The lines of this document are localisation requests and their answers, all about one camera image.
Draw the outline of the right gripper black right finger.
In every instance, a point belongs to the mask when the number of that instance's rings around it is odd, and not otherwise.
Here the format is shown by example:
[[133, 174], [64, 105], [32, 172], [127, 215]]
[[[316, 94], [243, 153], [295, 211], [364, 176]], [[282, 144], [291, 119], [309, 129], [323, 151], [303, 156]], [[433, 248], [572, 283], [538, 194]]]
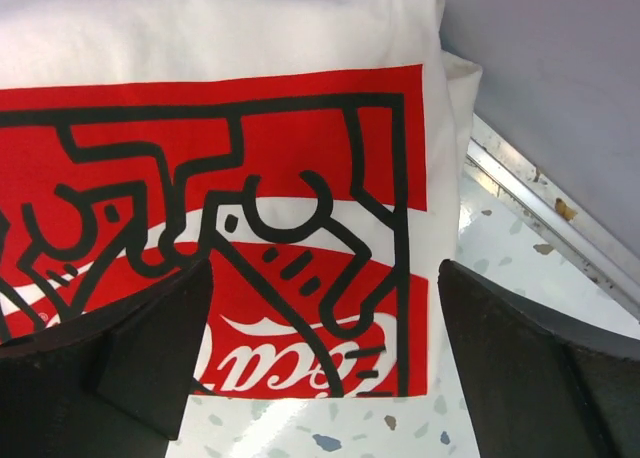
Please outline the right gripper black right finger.
[[441, 307], [483, 457], [636, 457], [639, 342], [439, 268]]

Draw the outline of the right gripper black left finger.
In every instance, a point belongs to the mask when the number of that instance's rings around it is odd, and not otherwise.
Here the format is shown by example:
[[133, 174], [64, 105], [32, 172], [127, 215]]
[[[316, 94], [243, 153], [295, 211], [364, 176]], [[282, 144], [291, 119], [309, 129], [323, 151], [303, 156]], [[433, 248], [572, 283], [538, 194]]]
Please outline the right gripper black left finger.
[[179, 435], [212, 291], [203, 260], [2, 344], [2, 456], [165, 456]]

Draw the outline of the white t-shirt with red print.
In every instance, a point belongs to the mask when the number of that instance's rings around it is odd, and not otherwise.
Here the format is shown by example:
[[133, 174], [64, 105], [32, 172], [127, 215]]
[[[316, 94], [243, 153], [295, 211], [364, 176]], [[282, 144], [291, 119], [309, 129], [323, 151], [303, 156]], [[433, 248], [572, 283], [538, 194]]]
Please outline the white t-shirt with red print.
[[478, 85], [445, 0], [1, 0], [1, 337], [207, 259], [195, 378], [427, 392]]

